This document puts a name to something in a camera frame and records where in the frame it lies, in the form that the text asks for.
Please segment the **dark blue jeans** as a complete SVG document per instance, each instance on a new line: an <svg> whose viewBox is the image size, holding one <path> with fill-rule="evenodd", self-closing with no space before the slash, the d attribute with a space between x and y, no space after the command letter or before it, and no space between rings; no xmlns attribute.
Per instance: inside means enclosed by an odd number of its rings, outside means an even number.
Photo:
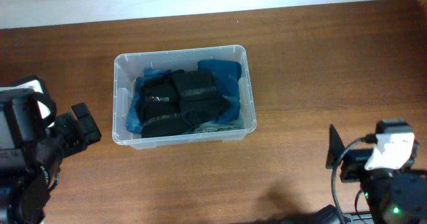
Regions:
<svg viewBox="0 0 427 224"><path fill-rule="evenodd" d="M139 108L144 101L141 88L144 86L146 81L164 77L170 73L173 73L173 70L160 70L160 69L144 69L143 76L137 77L135 80L134 86L134 95L131 100L131 106L127 114L127 120L125 123L125 128L130 133L141 135L143 130L143 121L139 117Z"/></svg>

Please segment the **large black taped garment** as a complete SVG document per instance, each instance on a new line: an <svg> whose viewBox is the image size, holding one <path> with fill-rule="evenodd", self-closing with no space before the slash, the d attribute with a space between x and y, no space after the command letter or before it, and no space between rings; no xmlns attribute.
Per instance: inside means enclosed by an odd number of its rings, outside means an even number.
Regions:
<svg viewBox="0 0 427 224"><path fill-rule="evenodd" d="M182 135L192 130L183 119L171 73L144 79L140 91L137 113L142 124L142 138Z"/></svg>

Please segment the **small black taped garment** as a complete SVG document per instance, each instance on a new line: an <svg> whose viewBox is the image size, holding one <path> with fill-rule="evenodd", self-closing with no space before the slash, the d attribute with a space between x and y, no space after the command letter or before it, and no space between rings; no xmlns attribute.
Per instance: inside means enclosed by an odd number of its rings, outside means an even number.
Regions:
<svg viewBox="0 0 427 224"><path fill-rule="evenodd" d="M215 77L208 70L176 72L171 74L171 81L183 120L190 127L218 119L231 105L217 90Z"/></svg>

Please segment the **light blue jeans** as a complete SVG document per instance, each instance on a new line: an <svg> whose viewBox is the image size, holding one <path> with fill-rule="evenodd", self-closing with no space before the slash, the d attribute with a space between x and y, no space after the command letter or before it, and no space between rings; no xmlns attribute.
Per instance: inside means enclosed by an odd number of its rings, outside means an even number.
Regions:
<svg viewBox="0 0 427 224"><path fill-rule="evenodd" d="M234 121L229 121L227 123L214 123L213 121L201 124L199 127L196 127L191 132L192 133L213 133L220 131L233 131L244 128L243 119L239 118Z"/></svg>

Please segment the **teal blue taped garment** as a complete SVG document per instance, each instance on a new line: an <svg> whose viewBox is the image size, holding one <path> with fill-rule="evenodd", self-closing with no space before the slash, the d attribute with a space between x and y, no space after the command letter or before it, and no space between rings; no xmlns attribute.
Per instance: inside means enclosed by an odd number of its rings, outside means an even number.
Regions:
<svg viewBox="0 0 427 224"><path fill-rule="evenodd" d="M198 69L210 71L216 80L216 89L230 102L227 110L214 123L225 124L240 116L240 86L242 65L237 61L204 59L197 63Z"/></svg>

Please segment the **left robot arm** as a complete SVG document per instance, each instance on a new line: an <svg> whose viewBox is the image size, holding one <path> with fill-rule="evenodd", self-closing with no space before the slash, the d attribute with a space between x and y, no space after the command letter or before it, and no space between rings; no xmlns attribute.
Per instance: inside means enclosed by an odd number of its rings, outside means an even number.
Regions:
<svg viewBox="0 0 427 224"><path fill-rule="evenodd" d="M63 160L101 141L85 103L57 114L36 75L1 88L1 222L42 223Z"/></svg>

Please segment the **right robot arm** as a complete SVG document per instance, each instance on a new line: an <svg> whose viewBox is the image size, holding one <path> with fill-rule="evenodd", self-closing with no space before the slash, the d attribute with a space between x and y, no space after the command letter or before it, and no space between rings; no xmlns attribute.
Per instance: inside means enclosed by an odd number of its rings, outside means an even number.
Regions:
<svg viewBox="0 0 427 224"><path fill-rule="evenodd" d="M336 128L329 128L326 168L332 170L333 204L313 216L314 223L425 223L426 170L415 169L419 143L404 120L377 122L374 133L344 145ZM369 206L367 214L344 214L336 181L359 183L357 196Z"/></svg>

